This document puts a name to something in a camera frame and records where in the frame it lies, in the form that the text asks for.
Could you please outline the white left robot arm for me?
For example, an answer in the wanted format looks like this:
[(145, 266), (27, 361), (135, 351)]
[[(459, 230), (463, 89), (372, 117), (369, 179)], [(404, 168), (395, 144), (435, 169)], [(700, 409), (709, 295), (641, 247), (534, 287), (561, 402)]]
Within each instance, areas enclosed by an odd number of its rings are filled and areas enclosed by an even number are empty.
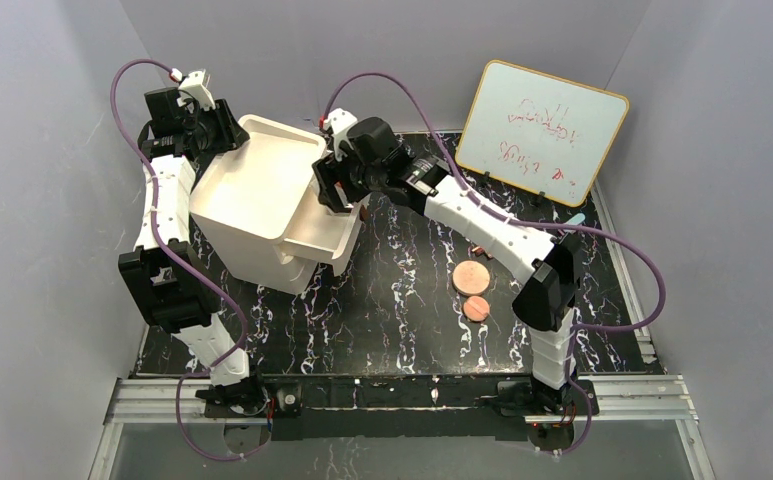
[(184, 343), (208, 368), (215, 387), (242, 385), (250, 375), (219, 313), (221, 297), (190, 243), (190, 195), (196, 160), (213, 160), (249, 139), (223, 99), (168, 87), (146, 93), (150, 119), (137, 143), (146, 195), (139, 236), (118, 269), (145, 322)]

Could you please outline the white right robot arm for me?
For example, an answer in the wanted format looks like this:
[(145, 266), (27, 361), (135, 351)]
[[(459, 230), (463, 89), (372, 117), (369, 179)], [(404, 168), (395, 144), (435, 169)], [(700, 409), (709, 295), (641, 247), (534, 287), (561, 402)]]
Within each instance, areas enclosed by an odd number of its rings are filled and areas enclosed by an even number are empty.
[(536, 385), (563, 390), (574, 377), (569, 353), (580, 275), (579, 241), (519, 226), (511, 215), (459, 184), (444, 161), (412, 155), (378, 117), (336, 109), (322, 121), (328, 153), (313, 165), (318, 200), (347, 213), (372, 193), (442, 224), (479, 245), (521, 284), (512, 302), (531, 335)]

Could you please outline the white top drawer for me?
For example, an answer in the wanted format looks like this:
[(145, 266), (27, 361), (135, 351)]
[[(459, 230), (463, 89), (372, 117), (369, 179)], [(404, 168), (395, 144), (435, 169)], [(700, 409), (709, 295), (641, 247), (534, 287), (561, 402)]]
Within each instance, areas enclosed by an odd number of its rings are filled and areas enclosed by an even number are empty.
[[(329, 152), (316, 162), (329, 162), (337, 177), (336, 186), (339, 185), (334, 155)], [(317, 192), (313, 171), (313, 178), (280, 248), (286, 255), (327, 264), (338, 276), (347, 269), (361, 226), (368, 218), (370, 197), (367, 203), (358, 205), (350, 214), (338, 214), (338, 209), (329, 209), (319, 203)]]

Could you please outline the white three-drawer organizer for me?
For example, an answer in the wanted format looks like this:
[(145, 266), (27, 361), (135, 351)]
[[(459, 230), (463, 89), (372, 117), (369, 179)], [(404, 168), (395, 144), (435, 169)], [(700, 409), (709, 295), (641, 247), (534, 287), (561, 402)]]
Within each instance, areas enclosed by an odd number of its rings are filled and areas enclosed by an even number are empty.
[(249, 139), (211, 161), (190, 195), (191, 218), (231, 276), (300, 294), (316, 262), (285, 252), (284, 242), (326, 142), (254, 114), (238, 125)]

